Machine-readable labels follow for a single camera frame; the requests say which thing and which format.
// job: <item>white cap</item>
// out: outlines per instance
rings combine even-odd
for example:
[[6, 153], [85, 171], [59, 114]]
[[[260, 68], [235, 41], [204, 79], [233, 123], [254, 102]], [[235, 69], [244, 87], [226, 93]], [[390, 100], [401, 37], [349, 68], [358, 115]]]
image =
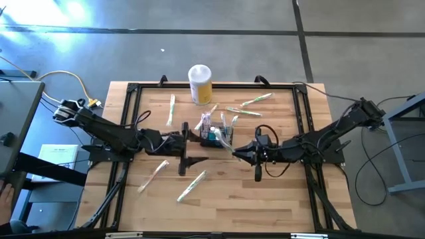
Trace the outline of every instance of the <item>white cap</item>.
[[211, 78], [211, 70], [208, 66], [198, 64], [192, 66], [187, 73], [189, 81], [194, 84], [205, 84]]

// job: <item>black cable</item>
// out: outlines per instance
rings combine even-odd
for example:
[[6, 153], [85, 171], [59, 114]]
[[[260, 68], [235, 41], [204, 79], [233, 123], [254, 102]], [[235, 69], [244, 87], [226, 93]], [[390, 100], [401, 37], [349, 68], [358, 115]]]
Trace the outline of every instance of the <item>black cable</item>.
[[[375, 154], [375, 155], [373, 155], [372, 157], [369, 157], [369, 155], [367, 155], [367, 157], [368, 157], [368, 159], [367, 159], [367, 161], [366, 162], [364, 162], [362, 165], [361, 165], [361, 167], [360, 167], [360, 169], [357, 171], [357, 174], [356, 174], [356, 177], [355, 177], [355, 190], [356, 190], [356, 194], [357, 194], [357, 196], [359, 197], [359, 199], [362, 201], [362, 202], [364, 202], [365, 204], [367, 204], [367, 205], [369, 205], [369, 206], [378, 206], [378, 205], [381, 205], [382, 203], [384, 203], [384, 201], [385, 201], [385, 199], [386, 199], [386, 197], [387, 197], [387, 191], [386, 191], [386, 184], [385, 184], [385, 181], [384, 181], [384, 179], [382, 178], [382, 176], [381, 176], [381, 174], [379, 173], [379, 171], [378, 171], [378, 169], [375, 167], [375, 165], [373, 164], [373, 162], [372, 162], [372, 159], [374, 159], [376, 156], [378, 156], [378, 155], [380, 155], [381, 153], [383, 153], [384, 151], [386, 151], [387, 149], [390, 149], [392, 146], [394, 146], [394, 145], [396, 145], [397, 143], [400, 143], [400, 142], [403, 142], [404, 140], [407, 140], [407, 139], [411, 139], [411, 138], [413, 138], [413, 137], [418, 137], [418, 136], [421, 136], [421, 135], [425, 135], [425, 133], [419, 133], [419, 134], [416, 134], [416, 135], [411, 135], [411, 136], [409, 136], [409, 137], [405, 137], [404, 139], [401, 139], [401, 140], [399, 140], [399, 141], [397, 141], [396, 143], [393, 143], [392, 145], [389, 145], [388, 147], [386, 147], [386, 148], [384, 148], [383, 150], [381, 150], [381, 151], [379, 151], [377, 154]], [[367, 164], [367, 163], [369, 163], [369, 162], [371, 162], [372, 163], [372, 165], [373, 165], [373, 167], [377, 170], [377, 173], [379, 174], [379, 177], [381, 178], [381, 180], [382, 180], [382, 183], [384, 184], [384, 186], [385, 186], [385, 196], [384, 196], [384, 198], [382, 199], [382, 201], [380, 201], [380, 202], [378, 202], [378, 203], [375, 203], [375, 204], [372, 204], [372, 203], [368, 203], [368, 202], [365, 202], [361, 197], [360, 197], [360, 195], [359, 195], [359, 192], [358, 192], [358, 190], [357, 190], [357, 179], [358, 179], [358, 177], [359, 177], [359, 173], [361, 172], [361, 170], [365, 167], [365, 165]]]
[[345, 172], [345, 170], [339, 165], [339, 164], [337, 164], [337, 163], [335, 163], [334, 164], [339, 170], [341, 170], [341, 172], [344, 174], [344, 177], [345, 177], [345, 180], [346, 180], [346, 182], [347, 182], [347, 188], [348, 188], [348, 190], [350, 190], [350, 184], [349, 184], [349, 182], [348, 182], [348, 176], [347, 176], [347, 173]]
[[80, 193], [80, 196], [78, 197], [77, 205], [75, 207], [74, 215], [72, 216], [71, 222], [69, 223], [67, 230], [71, 229], [72, 223], [74, 222], [75, 218], [77, 217], [78, 209], [80, 208], [82, 192], [84, 192], [84, 187], [81, 189], [81, 193]]
[[[403, 98], [409, 98], [409, 97], [411, 97], [411, 96], [395, 96], [395, 97], [390, 97], [390, 98], [387, 98], [387, 99], [384, 99], [384, 100], [381, 100], [378, 104], [377, 104], [377, 107], [379, 107], [382, 103], [384, 103], [384, 102], [386, 102], [386, 101], [389, 101], [389, 100], [395, 100], [395, 99], [403, 99]], [[383, 133], [386, 133], [386, 131], [385, 130], [383, 130], [383, 129], [380, 129], [379, 127], [377, 128], [377, 130], [378, 131], [380, 131], [380, 132], [383, 132]], [[386, 188], [387, 188], [387, 186], [386, 186], [386, 183], [385, 183], [385, 180], [383, 179], [383, 176], [381, 175], [381, 173], [379, 172], [379, 170], [378, 170], [378, 168], [376, 167], [376, 165], [371, 161], [371, 158], [369, 157], [369, 154], [367, 153], [367, 150], [366, 150], [366, 146], [365, 146], [365, 142], [364, 142], [364, 139], [363, 139], [363, 134], [364, 134], [364, 132], [365, 132], [365, 129], [364, 128], [362, 128], [361, 129], [361, 132], [360, 132], [360, 140], [361, 140], [361, 146], [362, 146], [362, 148], [363, 148], [363, 151], [365, 152], [365, 155], [366, 155], [366, 157], [367, 157], [367, 161], [366, 162], [371, 162], [371, 164], [372, 164], [372, 167], [374, 168], [374, 170], [377, 172], [377, 174], [378, 174], [378, 176], [379, 176], [379, 178], [381, 179], [381, 181], [382, 181], [382, 185], [383, 185], [383, 187], [384, 187], [384, 197], [382, 198], [382, 200], [380, 201], [380, 202], [378, 202], [378, 203], [369, 203], [369, 202], [366, 202], [364, 199], [362, 199], [362, 197], [360, 196], [360, 194], [359, 194], [359, 192], [358, 192], [358, 190], [357, 190], [357, 177], [358, 177], [358, 175], [359, 175], [359, 172], [360, 172], [360, 170], [364, 167], [364, 165], [362, 166], [362, 168], [361, 169], [359, 169], [359, 171], [357, 172], [357, 174], [356, 174], [356, 179], [355, 179], [355, 189], [356, 189], [356, 195], [358, 196], [358, 198], [363, 202], [363, 203], [365, 203], [366, 205], [369, 205], [369, 206], [379, 206], [379, 205], [381, 205], [381, 204], [383, 204], [384, 202], [385, 202], [385, 200], [386, 200], [386, 198], [387, 198], [387, 196], [388, 196], [388, 192], [386, 191]]]
[[349, 107], [347, 107], [344, 112], [341, 114], [341, 117], [339, 117], [338, 122], [335, 124], [335, 127], [333, 127], [333, 129], [330, 129], [329, 131], [327, 131], [326, 133], [324, 133], [323, 135], [320, 136], [320, 138], [317, 140], [317, 145], [316, 147], [319, 149], [320, 147], [320, 141], [328, 134], [328, 133], [332, 133], [333, 131], [335, 131], [338, 126], [339, 123], [341, 122], [341, 119], [344, 118], [345, 114], [356, 104], [357, 102], [351, 104]]
[[[390, 97], [390, 98], [387, 98], [387, 99], [385, 99], [385, 100], [380, 101], [380, 102], [377, 104], [377, 107], [379, 107], [382, 103], [384, 103], [384, 102], [386, 102], [386, 101], [389, 101], [389, 100], [395, 100], [395, 99], [405, 99], [405, 98], [410, 98], [410, 97], [412, 97], [412, 96], [396, 96], [396, 97]], [[386, 133], [386, 130], [385, 130], [385, 129], [381, 129], [380, 127], [378, 127], [378, 128], [377, 128], [377, 131], [379, 131], [379, 132], [381, 132], [381, 133]]]
[[334, 96], [334, 95], [328, 94], [328, 93], [323, 92], [323, 91], [321, 91], [321, 90], [317, 89], [316, 87], [313, 87], [313, 86], [311, 86], [311, 85], [309, 85], [309, 84], [307, 84], [307, 83], [305, 83], [305, 82], [292, 82], [292, 83], [299, 83], [299, 84], [303, 84], [303, 85], [305, 85], [305, 86], [307, 86], [307, 87], [310, 87], [311, 89], [317, 90], [318, 92], [320, 92], [320, 93], [324, 94], [325, 96], [329, 96], [329, 97], [332, 97], [332, 98], [339, 98], [339, 99], [342, 99], [342, 100], [351, 100], [351, 101], [353, 101], [353, 102], [358, 102], [358, 100], [355, 100], [355, 99], [352, 99], [352, 98], [343, 97], [343, 96]]
[[[268, 128], [268, 129], [270, 129], [270, 131], [274, 134], [274, 137], [276, 138], [276, 147], [275, 147], [275, 148], [271, 148], [271, 147], [265, 146], [265, 145], [263, 145], [263, 144], [260, 142], [260, 140], [258, 139], [258, 130], [260, 130], [260, 128], [261, 128], [261, 127], [266, 127], [266, 128]], [[270, 150], [270, 151], [276, 151], [276, 150], [281, 150], [281, 149], [293, 149], [293, 148], [295, 148], [295, 147], [300, 146], [300, 145], [298, 144], [298, 145], [289, 146], [289, 147], [283, 147], [283, 146], [280, 146], [280, 147], [279, 147], [279, 137], [278, 137], [278, 134], [276, 133], [276, 131], [274, 131], [274, 129], [273, 129], [271, 126], [269, 126], [269, 125], [265, 125], [265, 124], [262, 124], [262, 125], [257, 126], [257, 127], [255, 128], [254, 135], [255, 135], [255, 140], [257, 141], [257, 143], [258, 143], [261, 147], [263, 147], [264, 149], [268, 149], [268, 150]]]
[[383, 176], [381, 175], [381, 173], [379, 172], [379, 170], [378, 170], [378, 168], [377, 168], [377, 166], [371, 161], [371, 158], [369, 157], [369, 154], [367, 153], [367, 150], [366, 150], [366, 146], [365, 146], [365, 142], [364, 142], [364, 140], [363, 140], [363, 132], [365, 131], [365, 128], [364, 127], [362, 127], [362, 129], [361, 129], [361, 131], [360, 131], [360, 141], [361, 141], [361, 147], [363, 148], [363, 151], [365, 152], [365, 155], [366, 155], [366, 157], [367, 157], [367, 161], [366, 162], [368, 162], [368, 161], [370, 161], [371, 162], [371, 164], [372, 164], [372, 166], [373, 166], [373, 168], [375, 169], [375, 171], [377, 172], [377, 174], [378, 174], [378, 176], [379, 176], [379, 178], [381, 179], [381, 181], [382, 181], [382, 185], [383, 185], [383, 187], [384, 187], [384, 197], [382, 198], [382, 200], [380, 201], [380, 202], [378, 202], [378, 203], [369, 203], [369, 202], [366, 202], [364, 199], [362, 199], [361, 197], [360, 197], [360, 194], [359, 194], [359, 192], [358, 192], [358, 190], [357, 190], [357, 176], [359, 175], [359, 172], [360, 172], [360, 170], [361, 169], [359, 169], [359, 171], [357, 171], [357, 174], [356, 174], [356, 179], [355, 179], [355, 189], [356, 189], [356, 195], [358, 196], [358, 198], [363, 202], [363, 203], [365, 203], [366, 205], [369, 205], [369, 206], [379, 206], [379, 205], [381, 205], [382, 203], [384, 203], [385, 202], [385, 200], [386, 200], [386, 197], [388, 196], [388, 193], [387, 193], [387, 191], [386, 191], [386, 183], [385, 183], [385, 180], [384, 180], [384, 178], [383, 178]]
[[[54, 114], [54, 112], [51, 109], [49, 109], [45, 104], [43, 104], [42, 102], [40, 102], [40, 104], [42, 106], [44, 106], [48, 111], [50, 111], [50, 112], [52, 112]], [[79, 142], [81, 143], [81, 145], [84, 145], [84, 143], [82, 142], [82, 140], [80, 139], [80, 137], [78, 136], [78, 134], [72, 128], [69, 127], [69, 129], [74, 133], [74, 135], [77, 137], [77, 139], [79, 140]]]
[[[48, 102], [46, 99], [44, 99], [44, 98], [41, 98], [42, 100], [44, 100], [46, 103], [48, 103], [48, 104], [50, 104], [51, 106], [53, 106], [53, 107], [55, 107], [55, 108], [57, 108], [58, 106], [56, 106], [56, 105], [54, 105], [54, 104], [52, 104], [52, 103], [50, 103], [50, 102]], [[68, 110], [70, 110], [72, 113], [74, 113], [74, 114], [78, 114], [79, 116], [82, 116], [82, 117], [84, 117], [84, 118], [87, 118], [87, 119], [89, 119], [89, 120], [92, 120], [92, 121], [94, 121], [94, 122], [96, 122], [96, 123], [100, 123], [100, 124], [103, 124], [103, 125], [109, 125], [109, 126], [116, 126], [116, 127], [129, 127], [129, 126], [134, 126], [134, 124], [135, 123], [129, 123], [129, 124], [125, 124], [125, 125], [122, 125], [122, 124], [115, 124], [115, 123], [106, 123], [106, 122], [103, 122], [103, 121], [99, 121], [99, 120], [96, 120], [96, 119], [93, 119], [93, 118], [91, 118], [91, 117], [89, 117], [89, 116], [85, 116], [85, 115], [83, 115], [83, 114], [80, 114], [80, 113], [78, 113], [78, 112], [76, 112], [76, 111], [74, 111], [74, 110], [71, 110], [71, 109], [68, 109]]]
[[79, 140], [79, 142], [81, 143], [81, 145], [84, 145], [84, 143], [82, 142], [82, 140], [80, 139], [80, 137], [78, 136], [78, 134], [72, 128], [69, 128], [69, 129], [74, 133], [74, 135], [77, 137], [77, 139]]
[[264, 169], [266, 170], [266, 173], [269, 175], [269, 176], [271, 176], [271, 177], [280, 177], [280, 176], [282, 176], [288, 169], [289, 169], [289, 167], [291, 166], [291, 163], [288, 163], [287, 165], [286, 165], [286, 167], [285, 167], [285, 169], [279, 174], [279, 175], [272, 175], [269, 171], [268, 171], [268, 169], [267, 169], [267, 162], [268, 162], [268, 158], [266, 158], [266, 161], [264, 162]]
[[0, 80], [4, 80], [4, 81], [7, 81], [7, 82], [12, 82], [12, 80], [9, 80], [9, 79], [6, 79], [6, 78], [0, 78]]

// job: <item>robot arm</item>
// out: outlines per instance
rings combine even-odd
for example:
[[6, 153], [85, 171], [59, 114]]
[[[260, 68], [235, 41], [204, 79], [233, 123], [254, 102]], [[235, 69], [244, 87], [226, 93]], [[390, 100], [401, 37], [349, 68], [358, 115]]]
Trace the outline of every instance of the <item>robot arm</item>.
[[179, 174], [185, 175], [186, 168], [208, 159], [206, 157], [186, 157], [186, 142], [196, 141], [197, 136], [189, 130], [185, 122], [181, 133], [174, 131], [162, 136], [154, 129], [137, 129], [136, 122], [117, 125], [86, 109], [84, 100], [62, 100], [53, 115], [56, 123], [68, 127], [80, 127], [85, 132], [102, 140], [104, 145], [83, 145], [90, 152], [93, 162], [130, 162], [135, 153], [142, 149], [149, 155], [180, 157]]
[[256, 139], [250, 144], [235, 149], [234, 156], [256, 166], [255, 179], [261, 181], [261, 164], [295, 163], [343, 163], [338, 152], [348, 143], [340, 144], [339, 138], [352, 129], [362, 126], [376, 128], [382, 124], [383, 110], [377, 108], [372, 101], [361, 98], [349, 109], [347, 115], [329, 124], [319, 131], [299, 134], [281, 145], [272, 143], [269, 135], [261, 135], [256, 130]]

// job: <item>yellow cable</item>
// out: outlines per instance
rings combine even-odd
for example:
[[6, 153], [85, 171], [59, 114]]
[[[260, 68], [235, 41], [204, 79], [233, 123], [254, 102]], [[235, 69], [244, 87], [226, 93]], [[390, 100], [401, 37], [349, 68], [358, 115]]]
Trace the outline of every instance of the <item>yellow cable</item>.
[[[2, 57], [2, 56], [0, 56], [0, 58], [2, 58], [4, 61], [6, 61], [6, 62], [8, 62], [9, 64], [11, 64], [12, 66], [14, 66], [16, 69], [18, 69], [20, 72], [22, 72], [22, 74], [24, 74], [26, 77], [28, 77], [30, 80], [32, 80], [32, 81], [41, 81], [44, 77], [46, 77], [46, 76], [48, 76], [48, 75], [50, 75], [50, 74], [56, 74], [56, 73], [66, 73], [66, 74], [69, 74], [69, 75], [71, 75], [71, 76], [74, 76], [75, 78], [77, 78], [77, 80], [80, 82], [80, 84], [81, 84], [81, 87], [82, 87], [82, 90], [83, 90], [83, 92], [84, 92], [84, 94], [86, 95], [86, 97], [87, 97], [87, 99], [88, 99], [88, 103], [90, 104], [91, 102], [93, 102], [93, 99], [92, 98], [90, 98], [89, 96], [88, 96], [88, 94], [87, 94], [87, 91], [86, 91], [86, 87], [84, 86], [84, 84], [82, 83], [82, 80], [81, 80], [81, 78], [80, 77], [78, 77], [77, 75], [75, 75], [74, 73], [72, 73], [72, 72], [68, 72], [68, 71], [65, 71], [65, 70], [55, 70], [55, 71], [52, 71], [52, 72], [49, 72], [49, 73], [46, 73], [46, 74], [44, 74], [44, 75], [42, 75], [42, 76], [40, 76], [40, 77], [38, 77], [37, 79], [33, 79], [33, 78], [31, 78], [27, 73], [25, 73], [25, 71], [23, 71], [21, 68], [19, 68], [17, 65], [15, 65], [15, 64], [13, 64], [12, 62], [10, 62], [9, 60], [7, 60], [6, 58], [4, 58], [4, 57]], [[53, 98], [53, 97], [50, 97], [45, 91], [43, 91], [42, 92], [47, 98], [49, 98], [49, 99], [51, 99], [51, 100], [53, 100], [53, 101], [55, 101], [55, 102], [58, 102], [58, 103], [60, 103], [60, 101], [58, 101], [57, 99], [55, 99], [55, 98]]]

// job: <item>person's hand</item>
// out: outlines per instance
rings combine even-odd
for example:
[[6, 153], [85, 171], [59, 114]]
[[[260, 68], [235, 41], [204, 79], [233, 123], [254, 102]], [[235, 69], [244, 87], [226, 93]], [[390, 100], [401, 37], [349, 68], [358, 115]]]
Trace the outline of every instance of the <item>person's hand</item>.
[[[3, 188], [5, 182], [0, 180], [0, 189]], [[15, 192], [11, 184], [7, 184], [5, 189], [0, 193], [0, 225], [10, 221], [12, 215], [12, 200]]]

